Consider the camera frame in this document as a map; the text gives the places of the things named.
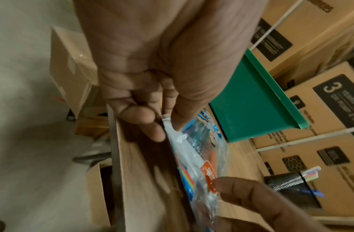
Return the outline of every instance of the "number 3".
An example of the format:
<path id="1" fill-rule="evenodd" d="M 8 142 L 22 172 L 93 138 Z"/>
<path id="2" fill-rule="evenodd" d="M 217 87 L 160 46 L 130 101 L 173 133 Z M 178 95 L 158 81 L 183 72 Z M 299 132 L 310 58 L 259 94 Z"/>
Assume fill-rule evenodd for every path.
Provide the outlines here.
<path id="1" fill-rule="evenodd" d="M 330 92 L 334 92 L 335 90 L 340 89 L 340 88 L 342 87 L 342 85 L 341 85 L 340 82 L 334 82 L 333 84 L 334 84 L 334 86 L 331 86 L 330 89 L 329 89 L 328 86 L 325 86 L 325 87 L 323 88 L 323 90 L 324 90 L 325 92 L 330 93 Z"/>

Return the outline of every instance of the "green plastic bin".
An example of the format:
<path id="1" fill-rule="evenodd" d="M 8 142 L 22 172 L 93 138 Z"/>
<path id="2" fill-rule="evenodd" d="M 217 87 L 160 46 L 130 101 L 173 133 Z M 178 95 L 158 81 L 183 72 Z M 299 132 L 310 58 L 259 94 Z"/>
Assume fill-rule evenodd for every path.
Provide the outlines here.
<path id="1" fill-rule="evenodd" d="M 309 127 L 250 50 L 210 107 L 230 143 L 284 129 Z"/>

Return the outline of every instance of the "red label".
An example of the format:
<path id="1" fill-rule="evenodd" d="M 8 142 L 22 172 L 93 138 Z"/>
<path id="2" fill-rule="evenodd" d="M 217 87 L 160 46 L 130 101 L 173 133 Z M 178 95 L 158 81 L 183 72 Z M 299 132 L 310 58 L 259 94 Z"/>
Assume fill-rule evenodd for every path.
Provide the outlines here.
<path id="1" fill-rule="evenodd" d="M 217 191 L 213 188 L 213 180 L 216 179 L 216 174 L 209 161 L 205 161 L 204 165 L 201 167 L 201 171 L 203 172 L 206 182 L 208 183 L 209 190 L 213 194 L 216 194 Z"/>

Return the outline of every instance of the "concrete floor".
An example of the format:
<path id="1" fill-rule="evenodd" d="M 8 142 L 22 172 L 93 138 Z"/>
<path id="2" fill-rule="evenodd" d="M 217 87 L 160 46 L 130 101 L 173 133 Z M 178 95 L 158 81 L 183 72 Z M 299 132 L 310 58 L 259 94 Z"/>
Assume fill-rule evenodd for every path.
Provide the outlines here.
<path id="1" fill-rule="evenodd" d="M 69 0 L 0 0 L 0 219 L 7 232 L 97 232 L 87 167 L 49 76 L 50 28 L 79 30 Z"/>

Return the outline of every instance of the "plastic bag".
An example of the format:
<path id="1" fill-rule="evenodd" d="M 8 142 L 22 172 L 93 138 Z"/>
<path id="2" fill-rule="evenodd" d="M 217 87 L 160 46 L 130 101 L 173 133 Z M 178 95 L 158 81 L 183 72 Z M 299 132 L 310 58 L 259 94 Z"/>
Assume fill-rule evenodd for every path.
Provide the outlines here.
<path id="1" fill-rule="evenodd" d="M 163 116 L 163 124 L 199 231 L 213 232 L 217 192 L 212 181 L 223 175 L 229 156 L 227 143 L 206 110 L 182 132 L 172 128 L 168 116 Z"/>

